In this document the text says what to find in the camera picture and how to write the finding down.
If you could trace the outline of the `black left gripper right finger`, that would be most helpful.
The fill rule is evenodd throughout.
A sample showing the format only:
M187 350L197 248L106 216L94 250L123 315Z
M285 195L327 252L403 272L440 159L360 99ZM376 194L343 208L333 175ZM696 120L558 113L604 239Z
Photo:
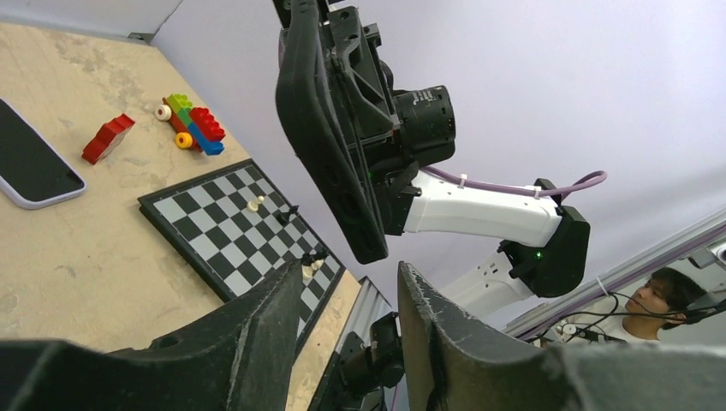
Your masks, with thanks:
M413 265L397 267L412 410L722 410L725 350L605 343L537 348L476 319Z

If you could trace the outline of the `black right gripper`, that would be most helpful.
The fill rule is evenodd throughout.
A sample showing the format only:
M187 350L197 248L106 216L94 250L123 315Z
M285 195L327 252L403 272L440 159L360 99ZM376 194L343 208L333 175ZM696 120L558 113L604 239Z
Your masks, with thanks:
M401 138L393 74L380 35L357 8L276 1L281 22L275 101L283 131L356 260L389 255L371 185L389 185L414 158Z

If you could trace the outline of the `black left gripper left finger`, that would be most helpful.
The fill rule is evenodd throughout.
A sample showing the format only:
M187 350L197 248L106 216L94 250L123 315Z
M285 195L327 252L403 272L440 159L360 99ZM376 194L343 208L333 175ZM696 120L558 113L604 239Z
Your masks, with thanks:
M283 410L302 292L290 261L232 301L110 353L59 339L1 343L4 410Z

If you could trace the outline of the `phone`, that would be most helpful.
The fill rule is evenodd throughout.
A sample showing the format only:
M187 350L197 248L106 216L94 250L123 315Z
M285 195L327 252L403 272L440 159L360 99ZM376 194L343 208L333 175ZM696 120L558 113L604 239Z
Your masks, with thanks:
M81 196L85 180L34 126L1 101L1 192L16 206L39 210Z

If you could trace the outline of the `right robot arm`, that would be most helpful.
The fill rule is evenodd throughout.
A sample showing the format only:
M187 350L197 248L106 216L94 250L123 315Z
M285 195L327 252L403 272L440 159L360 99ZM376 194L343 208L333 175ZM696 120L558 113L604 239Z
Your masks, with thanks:
M444 293L483 317L577 288L590 224L549 180L515 187L439 170L455 152L445 86L403 90L379 57L378 28L354 7L277 1L277 115L355 258L387 258L390 235L448 232L498 240Z

